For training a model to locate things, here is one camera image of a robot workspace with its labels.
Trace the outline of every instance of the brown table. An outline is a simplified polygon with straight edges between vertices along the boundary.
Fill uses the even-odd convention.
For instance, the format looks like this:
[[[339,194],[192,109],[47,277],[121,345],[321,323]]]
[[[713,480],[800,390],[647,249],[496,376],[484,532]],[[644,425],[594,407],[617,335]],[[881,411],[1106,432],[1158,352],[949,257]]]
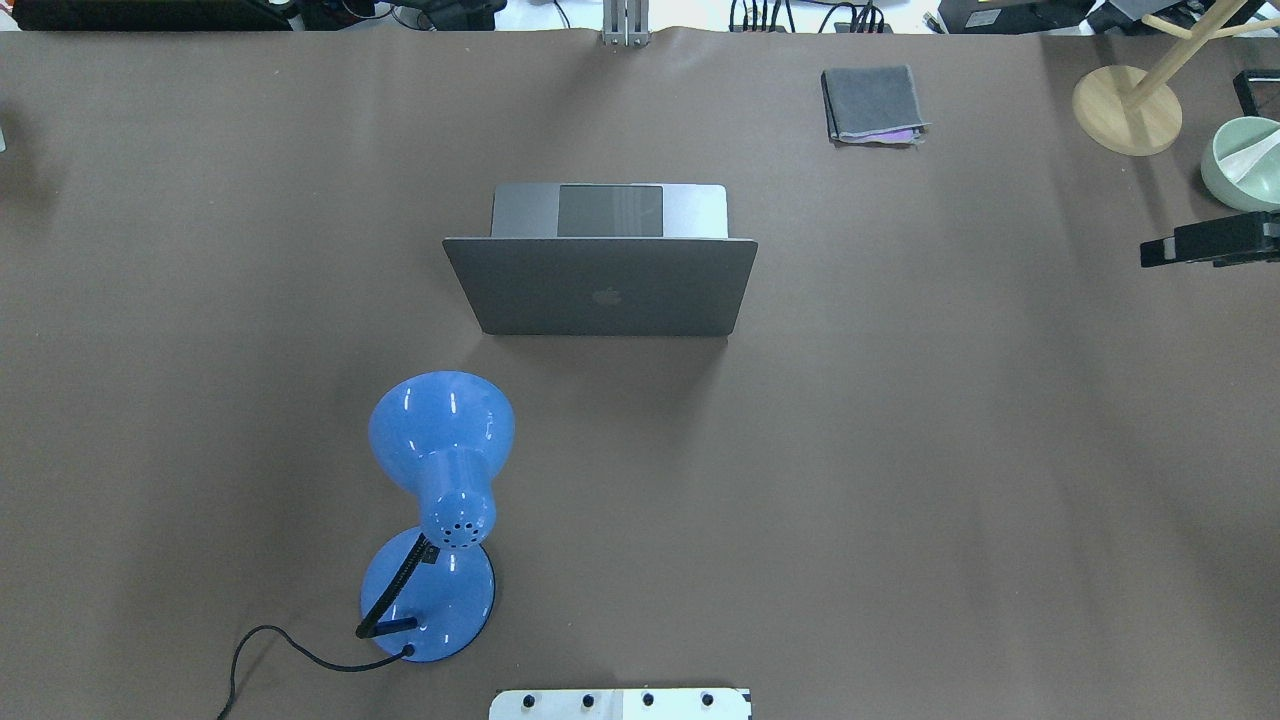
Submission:
[[[0,37],[0,716],[212,717],[279,623],[357,641],[415,521],[365,423],[416,373],[518,433],[489,626],[433,666],[255,641],[232,717],[484,719],[498,689],[732,684],[762,719],[1280,715],[1280,278],[1138,268],[1275,41],[1172,82],[1167,152],[1070,114],[1167,38],[667,31]],[[823,68],[910,63],[919,149]],[[727,341],[495,338],[440,240],[504,181],[712,182]]]

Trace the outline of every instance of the lamp base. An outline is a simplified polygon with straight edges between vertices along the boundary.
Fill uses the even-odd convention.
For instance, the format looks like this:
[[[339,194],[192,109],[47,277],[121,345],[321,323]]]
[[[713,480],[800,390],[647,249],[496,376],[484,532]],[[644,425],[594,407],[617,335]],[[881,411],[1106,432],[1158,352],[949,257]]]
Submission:
[[[1075,119],[1098,145],[1121,155],[1155,155],[1174,143],[1183,129],[1183,106],[1167,85],[1125,110],[1123,99],[1147,70],[1107,65],[1080,78],[1071,94]]]
[[[374,555],[360,587],[360,614],[378,602],[417,542],[419,529],[410,528],[387,541]],[[443,660],[465,648],[489,620],[493,609],[493,565],[484,548],[440,550],[434,564],[420,564],[396,602],[379,621],[416,618],[417,628],[374,638],[387,655],[413,646],[411,662]]]

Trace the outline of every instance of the white metal plate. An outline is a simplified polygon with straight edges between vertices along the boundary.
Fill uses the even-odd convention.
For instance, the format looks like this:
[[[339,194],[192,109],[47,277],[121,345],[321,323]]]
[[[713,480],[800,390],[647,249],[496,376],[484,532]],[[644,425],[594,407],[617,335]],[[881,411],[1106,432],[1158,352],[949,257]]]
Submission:
[[[751,691],[603,688],[506,691],[489,720],[751,720]]]

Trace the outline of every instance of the round wooden base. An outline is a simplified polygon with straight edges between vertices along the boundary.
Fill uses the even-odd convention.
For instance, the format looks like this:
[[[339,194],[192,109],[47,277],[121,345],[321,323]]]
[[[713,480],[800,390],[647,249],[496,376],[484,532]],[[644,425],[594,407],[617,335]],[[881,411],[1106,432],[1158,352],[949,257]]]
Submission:
[[[1167,85],[1146,102],[1125,110],[1121,99],[1147,76],[1129,65],[1107,65],[1080,78],[1071,95],[1075,119],[1107,150],[1124,155],[1155,155],[1174,143],[1183,128],[1183,106]]]

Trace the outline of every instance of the lamp arm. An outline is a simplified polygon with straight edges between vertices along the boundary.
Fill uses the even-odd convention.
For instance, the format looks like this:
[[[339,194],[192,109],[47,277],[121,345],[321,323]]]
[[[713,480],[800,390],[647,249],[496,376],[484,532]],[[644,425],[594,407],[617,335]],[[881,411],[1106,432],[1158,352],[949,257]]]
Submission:
[[[419,562],[435,562],[439,553],[440,548],[428,542],[426,536],[419,533],[417,542],[413,543],[408,555],[404,556],[404,562],[401,562],[399,570],[392,577],[392,582],[387,584],[387,589],[383,591],[383,594],[378,597],[378,602],[369,609],[360,625],[356,626],[357,638],[367,641],[417,626],[416,618],[401,618],[399,620],[388,620],[385,623],[379,623],[378,619],[396,602],[396,597],[404,589],[404,583],[408,583]]]

